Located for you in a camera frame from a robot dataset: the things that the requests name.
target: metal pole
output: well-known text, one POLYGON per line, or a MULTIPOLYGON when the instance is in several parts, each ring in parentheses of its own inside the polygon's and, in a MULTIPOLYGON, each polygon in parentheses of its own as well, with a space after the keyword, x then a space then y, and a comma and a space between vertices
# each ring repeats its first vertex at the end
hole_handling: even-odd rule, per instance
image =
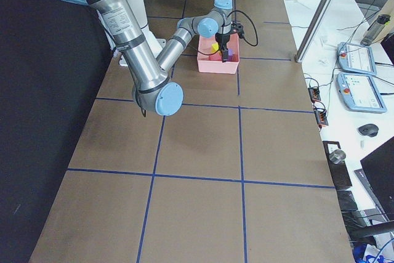
POLYGON ((378 235, 394 231, 394 221, 367 226, 350 232, 350 235, 355 238, 370 237, 371 235, 378 235))
POLYGON ((315 15, 312 18, 312 21, 309 24, 308 30, 305 34, 304 39, 301 42, 300 48, 295 54, 295 61, 297 63, 302 62, 302 60, 305 57, 305 54, 307 53, 313 38, 315 37, 317 31, 319 30, 319 27, 321 25, 321 21, 323 20, 323 17, 331 4, 332 0, 321 0, 319 3, 319 6, 315 12, 315 15))

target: blue-framed tablet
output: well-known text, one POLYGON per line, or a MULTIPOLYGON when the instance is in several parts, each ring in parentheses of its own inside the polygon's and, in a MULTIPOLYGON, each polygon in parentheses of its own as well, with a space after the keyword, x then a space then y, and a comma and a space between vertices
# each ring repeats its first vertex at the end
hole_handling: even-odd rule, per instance
POLYGON ((387 111, 372 76, 358 73, 339 73, 337 84, 339 93, 349 110, 370 113, 384 113, 387 111))
POLYGON ((341 42, 338 44, 338 62, 346 72, 376 75, 372 48, 360 44, 341 42))

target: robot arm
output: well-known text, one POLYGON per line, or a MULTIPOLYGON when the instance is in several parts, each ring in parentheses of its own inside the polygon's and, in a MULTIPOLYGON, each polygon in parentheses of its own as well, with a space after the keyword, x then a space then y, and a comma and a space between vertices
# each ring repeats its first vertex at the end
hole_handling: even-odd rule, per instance
POLYGON ((181 20, 178 29, 156 60, 126 0, 63 0, 97 9, 107 25, 116 47, 122 52, 134 80, 133 96, 142 110, 172 115, 182 105, 182 88, 170 82, 167 71, 199 33, 211 37, 231 30, 228 14, 231 0, 215 0, 205 16, 181 20))

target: black mouse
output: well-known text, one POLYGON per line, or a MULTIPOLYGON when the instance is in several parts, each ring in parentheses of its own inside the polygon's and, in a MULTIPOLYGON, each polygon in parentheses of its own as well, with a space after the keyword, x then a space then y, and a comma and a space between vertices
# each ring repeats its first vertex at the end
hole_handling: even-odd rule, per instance
POLYGON ((358 132, 363 136, 375 137, 379 128, 376 124, 368 123, 358 128, 358 132))

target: black curtain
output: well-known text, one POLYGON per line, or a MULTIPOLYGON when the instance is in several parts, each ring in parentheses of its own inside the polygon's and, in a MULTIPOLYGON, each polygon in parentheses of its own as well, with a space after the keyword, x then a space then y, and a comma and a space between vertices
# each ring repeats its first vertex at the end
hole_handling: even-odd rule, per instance
POLYGON ((0 0, 2 263, 28 262, 110 62, 94 13, 0 0))

